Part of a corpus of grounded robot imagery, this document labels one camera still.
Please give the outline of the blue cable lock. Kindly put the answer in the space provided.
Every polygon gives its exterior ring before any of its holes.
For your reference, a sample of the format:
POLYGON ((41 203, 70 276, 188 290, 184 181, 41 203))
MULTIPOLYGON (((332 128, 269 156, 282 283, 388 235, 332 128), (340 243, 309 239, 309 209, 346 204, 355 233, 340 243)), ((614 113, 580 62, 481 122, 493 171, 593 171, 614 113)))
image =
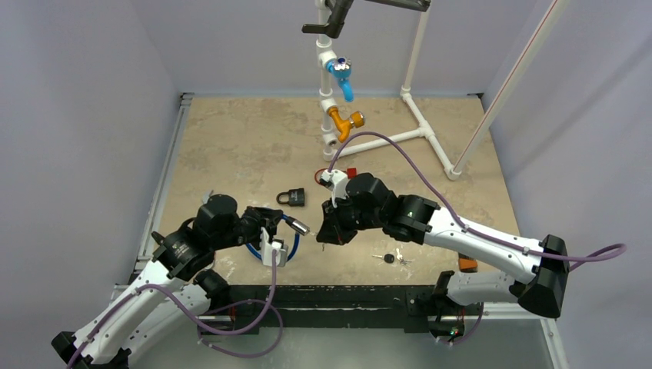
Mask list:
MULTIPOLYGON (((273 237, 273 238, 283 240, 285 244, 288 246, 289 249, 288 260, 287 260, 288 262, 296 255, 301 237, 309 235, 311 233, 311 229, 304 222, 299 221, 297 218, 294 218, 286 214, 283 214, 281 222, 285 223, 294 232, 294 235, 290 237, 288 240, 280 238, 277 235, 273 237)), ((250 244, 246 244, 246 248, 248 249, 250 254, 252 254, 255 258, 257 258, 261 262, 261 255, 260 255, 261 247, 254 248, 250 244)))

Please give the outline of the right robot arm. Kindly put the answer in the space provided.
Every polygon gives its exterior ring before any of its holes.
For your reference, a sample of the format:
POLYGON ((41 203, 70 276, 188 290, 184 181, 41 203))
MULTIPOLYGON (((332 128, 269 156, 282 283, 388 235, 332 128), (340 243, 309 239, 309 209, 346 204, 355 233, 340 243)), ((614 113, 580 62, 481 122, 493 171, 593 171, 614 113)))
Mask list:
POLYGON ((348 244, 359 231, 378 228, 396 241, 448 249, 496 269, 442 275, 431 293, 438 311, 512 302, 541 317, 560 317, 570 273, 562 238, 552 234, 541 240, 523 238, 455 218, 435 201, 396 195, 370 173, 349 178, 339 170, 323 171, 319 182, 331 192, 321 205, 319 243, 348 244))

